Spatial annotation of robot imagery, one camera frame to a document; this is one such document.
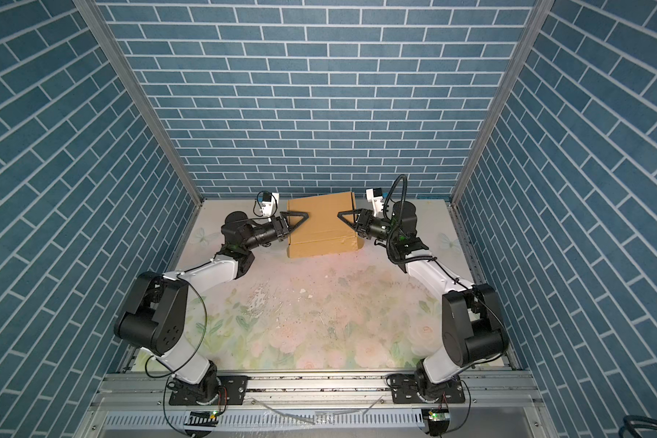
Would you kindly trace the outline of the brown cardboard box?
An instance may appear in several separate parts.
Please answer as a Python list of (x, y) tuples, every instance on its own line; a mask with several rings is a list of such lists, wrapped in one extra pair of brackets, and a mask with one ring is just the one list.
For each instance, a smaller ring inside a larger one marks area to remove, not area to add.
[(288, 201), (288, 210), (308, 214), (308, 219), (289, 236), (288, 257), (293, 259), (358, 251), (363, 240), (338, 213), (354, 209), (351, 192), (333, 193)]

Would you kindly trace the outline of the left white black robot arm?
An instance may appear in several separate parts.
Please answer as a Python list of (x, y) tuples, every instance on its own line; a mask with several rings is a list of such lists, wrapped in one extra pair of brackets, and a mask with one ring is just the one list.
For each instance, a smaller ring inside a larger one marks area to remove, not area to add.
[(229, 214), (221, 226), (224, 244), (210, 261), (185, 271), (138, 275), (120, 307), (115, 336), (151, 352), (168, 370), (165, 377), (191, 387), (215, 387), (215, 365), (184, 337), (188, 293), (202, 297), (246, 275), (255, 260), (253, 249), (287, 238), (309, 217), (287, 211), (257, 222), (241, 211)]

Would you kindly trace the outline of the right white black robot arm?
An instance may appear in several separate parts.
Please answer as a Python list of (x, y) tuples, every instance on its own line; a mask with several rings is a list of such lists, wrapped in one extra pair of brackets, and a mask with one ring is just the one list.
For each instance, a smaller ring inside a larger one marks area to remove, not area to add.
[(451, 381), (468, 368), (503, 356), (509, 336), (496, 290), (474, 284), (446, 268), (417, 235), (414, 204), (398, 202), (390, 217), (369, 209), (338, 213), (360, 237), (374, 239), (392, 264), (422, 283), (442, 305), (442, 346), (417, 366), (424, 388)]

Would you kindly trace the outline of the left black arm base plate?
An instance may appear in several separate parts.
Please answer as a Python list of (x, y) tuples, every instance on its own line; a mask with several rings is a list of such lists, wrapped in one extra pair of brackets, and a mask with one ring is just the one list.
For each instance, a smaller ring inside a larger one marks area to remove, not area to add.
[(244, 375), (205, 377), (200, 383), (184, 383), (173, 379), (166, 385), (171, 392), (168, 399), (173, 406), (242, 405), (249, 378)]

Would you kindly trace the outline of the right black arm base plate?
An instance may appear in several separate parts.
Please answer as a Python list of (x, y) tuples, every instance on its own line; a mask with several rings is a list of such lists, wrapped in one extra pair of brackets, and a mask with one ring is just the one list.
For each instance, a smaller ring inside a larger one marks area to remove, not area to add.
[(424, 372), (393, 373), (385, 378), (395, 404), (464, 403), (464, 388), (458, 379), (431, 383)]

